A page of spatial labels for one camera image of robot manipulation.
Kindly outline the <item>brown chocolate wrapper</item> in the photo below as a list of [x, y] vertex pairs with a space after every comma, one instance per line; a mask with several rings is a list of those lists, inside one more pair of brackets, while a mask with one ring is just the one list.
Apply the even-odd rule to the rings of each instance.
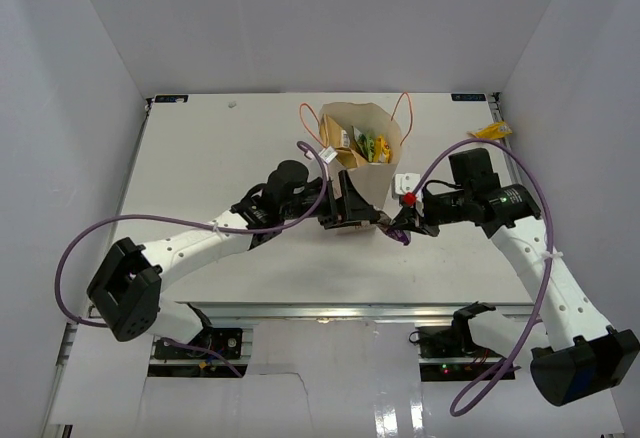
[[375, 226], [388, 238], [388, 228], [392, 226], [392, 219], [386, 214], [384, 211], [379, 211], [378, 220], [375, 223]]

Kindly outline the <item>yellow snack bar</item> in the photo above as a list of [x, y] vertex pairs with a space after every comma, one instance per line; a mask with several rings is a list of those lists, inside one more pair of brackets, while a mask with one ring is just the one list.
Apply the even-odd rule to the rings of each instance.
[[373, 163], [388, 164], [392, 159], [392, 150], [383, 135], [377, 136], [373, 141]]

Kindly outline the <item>green candy packet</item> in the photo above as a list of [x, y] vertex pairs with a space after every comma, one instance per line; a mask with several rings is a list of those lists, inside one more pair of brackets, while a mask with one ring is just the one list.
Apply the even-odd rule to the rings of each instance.
[[359, 150], [359, 153], [369, 163], [373, 163], [372, 157], [373, 157], [373, 147], [374, 147], [373, 141], [375, 139], [374, 134], [370, 131], [363, 132], [355, 126], [353, 126], [352, 129], [353, 129], [354, 140], [355, 140], [357, 149]]

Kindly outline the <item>yellow chips bag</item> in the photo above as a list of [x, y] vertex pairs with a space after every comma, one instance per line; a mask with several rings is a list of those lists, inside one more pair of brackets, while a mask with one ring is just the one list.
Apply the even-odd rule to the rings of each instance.
[[355, 169], [368, 164], [368, 161], [359, 151], [355, 140], [327, 114], [322, 116], [319, 133], [323, 145], [336, 151], [336, 159], [344, 168]]

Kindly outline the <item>small yellow snack packet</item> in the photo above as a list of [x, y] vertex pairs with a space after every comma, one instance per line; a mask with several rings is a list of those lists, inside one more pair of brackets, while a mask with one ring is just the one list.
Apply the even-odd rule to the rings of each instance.
[[499, 141], [509, 137], [513, 133], [511, 127], [504, 121], [498, 121], [477, 130], [469, 131], [472, 138]]

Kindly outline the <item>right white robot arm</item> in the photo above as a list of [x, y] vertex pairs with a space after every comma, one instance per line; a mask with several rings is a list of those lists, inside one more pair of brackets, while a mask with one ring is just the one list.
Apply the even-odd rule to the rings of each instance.
[[486, 385], [475, 398], [467, 405], [453, 401], [451, 415], [470, 411], [505, 374], [518, 369], [529, 372], [543, 398], [557, 407], [618, 386], [638, 356], [639, 340], [631, 330], [616, 330], [577, 283], [555, 247], [542, 193], [502, 185], [484, 148], [450, 150], [446, 156], [453, 180], [445, 193], [430, 193], [426, 176], [394, 176], [392, 194], [400, 211], [393, 229], [403, 236], [436, 237], [443, 225], [474, 224], [506, 258], [533, 301], [524, 325], [482, 302], [455, 312], [453, 348], [466, 357], [487, 349], [501, 359], [481, 373]]

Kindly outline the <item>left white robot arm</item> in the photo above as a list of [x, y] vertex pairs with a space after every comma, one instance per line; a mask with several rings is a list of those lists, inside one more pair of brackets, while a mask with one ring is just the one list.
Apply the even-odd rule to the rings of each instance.
[[87, 294], [117, 341], [149, 333], [199, 357], [210, 348], [212, 325], [193, 305], [163, 298], [171, 285], [216, 260], [267, 243], [282, 225], [299, 218], [315, 218], [332, 229], [376, 224], [381, 217], [346, 171], [336, 181], [310, 179], [305, 165], [286, 160], [204, 229], [144, 244], [128, 237], [116, 241]]

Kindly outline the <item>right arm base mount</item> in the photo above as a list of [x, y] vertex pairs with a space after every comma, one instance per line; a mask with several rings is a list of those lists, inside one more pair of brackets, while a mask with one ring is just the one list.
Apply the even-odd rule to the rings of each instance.
[[486, 348], [463, 351], [445, 326], [418, 327], [409, 333], [408, 341], [418, 349], [422, 383], [468, 383], [502, 359]]

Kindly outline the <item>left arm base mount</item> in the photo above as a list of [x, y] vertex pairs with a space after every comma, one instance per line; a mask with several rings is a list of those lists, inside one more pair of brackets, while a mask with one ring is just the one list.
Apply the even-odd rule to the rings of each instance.
[[242, 358], [243, 330], [213, 328], [192, 344], [208, 352], [175, 346], [166, 340], [154, 342], [147, 375], [154, 378], [236, 379], [246, 373]]

